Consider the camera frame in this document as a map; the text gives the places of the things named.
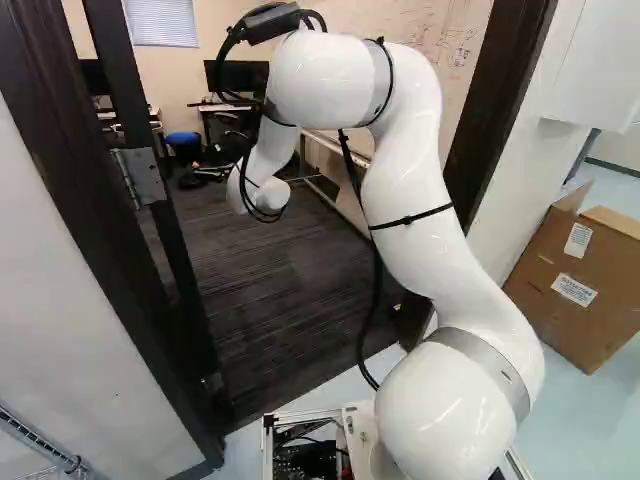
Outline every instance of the blue stool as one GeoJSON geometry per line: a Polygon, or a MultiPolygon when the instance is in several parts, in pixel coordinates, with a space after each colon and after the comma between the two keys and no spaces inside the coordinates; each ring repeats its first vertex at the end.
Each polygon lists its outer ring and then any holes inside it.
{"type": "Polygon", "coordinates": [[[193,162],[200,163],[202,157],[202,142],[197,132],[174,132],[167,135],[165,141],[171,145],[176,153],[176,161],[186,167],[193,162]]]}

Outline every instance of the floor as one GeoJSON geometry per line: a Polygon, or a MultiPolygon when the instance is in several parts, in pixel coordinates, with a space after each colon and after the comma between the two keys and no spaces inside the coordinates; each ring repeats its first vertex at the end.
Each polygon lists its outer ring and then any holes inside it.
{"type": "MultiPolygon", "coordinates": [[[[371,253],[334,210],[303,184],[294,188],[283,218],[270,225],[234,214],[224,185],[174,189],[173,198],[240,424],[355,364],[371,253]]],[[[141,218],[173,290],[151,218],[141,218]]],[[[390,277],[385,291],[382,306],[389,307],[400,294],[390,277]]],[[[379,310],[367,337],[368,355],[395,341],[387,311],[379,310]]]]}
{"type": "MultiPolygon", "coordinates": [[[[585,206],[604,204],[640,219],[640,180],[584,164],[575,183],[595,178],[585,206]]],[[[536,480],[601,480],[640,476],[640,336],[596,374],[586,376],[545,346],[546,381],[515,446],[536,480]]],[[[393,345],[368,361],[379,380],[404,356],[393,345]]],[[[371,398],[355,368],[279,408],[331,408],[371,398]]],[[[260,423],[227,437],[226,462],[208,480],[260,478],[260,423]]]]}

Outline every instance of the window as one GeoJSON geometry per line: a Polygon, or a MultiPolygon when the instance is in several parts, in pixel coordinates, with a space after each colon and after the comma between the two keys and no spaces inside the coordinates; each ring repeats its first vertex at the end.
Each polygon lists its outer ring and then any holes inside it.
{"type": "Polygon", "coordinates": [[[192,0],[124,0],[134,45],[199,47],[192,0]]]}

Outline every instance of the wall baseboard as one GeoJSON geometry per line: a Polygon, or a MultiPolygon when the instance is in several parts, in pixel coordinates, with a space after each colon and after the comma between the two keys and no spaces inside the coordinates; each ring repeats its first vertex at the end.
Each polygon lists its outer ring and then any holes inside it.
{"type": "Polygon", "coordinates": [[[620,165],[616,165],[615,163],[605,162],[603,160],[598,160],[597,158],[592,157],[587,157],[584,159],[584,161],[591,165],[606,168],[607,170],[613,170],[614,172],[625,173],[627,175],[631,175],[632,177],[640,178],[640,172],[638,170],[634,170],[633,168],[621,167],[620,165]]]}

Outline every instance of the computer monitor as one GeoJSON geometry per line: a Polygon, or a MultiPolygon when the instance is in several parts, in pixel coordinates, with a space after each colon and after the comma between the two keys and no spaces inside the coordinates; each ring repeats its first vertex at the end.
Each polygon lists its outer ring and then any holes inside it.
{"type": "Polygon", "coordinates": [[[80,68],[91,96],[110,95],[111,88],[100,60],[80,60],[80,68]]]}
{"type": "MultiPolygon", "coordinates": [[[[213,80],[215,60],[205,60],[204,70],[207,74],[207,85],[210,92],[216,91],[213,80]]],[[[224,88],[236,92],[264,93],[269,78],[269,62],[226,60],[222,67],[222,84],[224,88]]]]}

